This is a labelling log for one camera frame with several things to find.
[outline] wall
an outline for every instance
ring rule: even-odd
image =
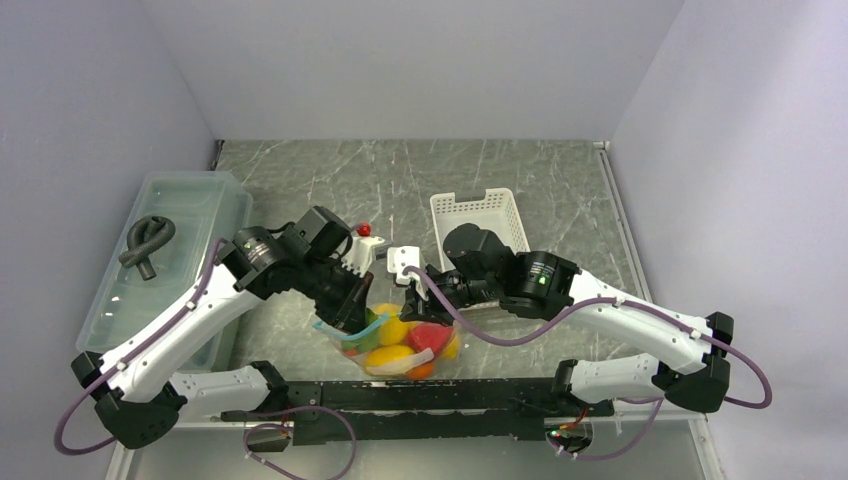
[[[225,139],[609,139],[683,3],[143,1]]]
[[[134,0],[3,2],[0,92],[0,477],[103,478],[111,448],[51,443],[74,342],[144,175],[213,137]],[[86,402],[68,443],[105,436]]]
[[[730,478],[848,476],[846,45],[840,0],[687,2],[613,136],[656,299],[733,315],[772,379],[711,417]]]

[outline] marble table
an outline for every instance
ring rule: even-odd
[[[532,249],[576,262],[605,282],[636,293],[614,207],[594,147],[587,141],[398,140],[228,141],[218,170],[253,195],[252,224],[277,227],[323,205],[350,224],[368,221],[395,245],[418,245],[439,264],[430,213],[436,193],[507,187],[516,198]],[[402,303],[385,261],[372,266],[369,304]],[[497,308],[468,318],[505,338],[541,321]],[[269,360],[287,380],[368,378],[313,329],[313,302],[299,293],[274,296],[241,318],[231,359],[237,368]],[[638,353],[595,332],[561,324],[524,346],[503,348],[462,336],[458,361],[434,378],[552,376],[561,360],[603,360]]]

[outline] white plastic basket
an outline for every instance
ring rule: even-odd
[[[456,227],[464,223],[473,223],[478,227],[495,232],[504,245],[514,253],[529,252],[527,235],[515,205],[515,197],[508,188],[487,188],[472,193],[438,193],[430,197],[430,210],[433,213],[433,226],[439,245],[439,262],[442,271],[454,269],[453,263],[445,256],[443,249],[445,237]],[[484,308],[497,305],[497,302],[482,303],[471,307]]]

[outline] clear plastic bag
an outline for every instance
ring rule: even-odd
[[[327,336],[342,355],[375,377],[429,378],[443,361],[459,356],[459,334],[453,327],[427,322],[402,322],[401,306],[378,305],[367,312],[368,327],[356,334],[324,322],[313,327]]]

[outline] basket handle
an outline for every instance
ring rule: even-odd
[[[469,190],[453,194],[454,203],[477,202],[486,198],[486,190]]]

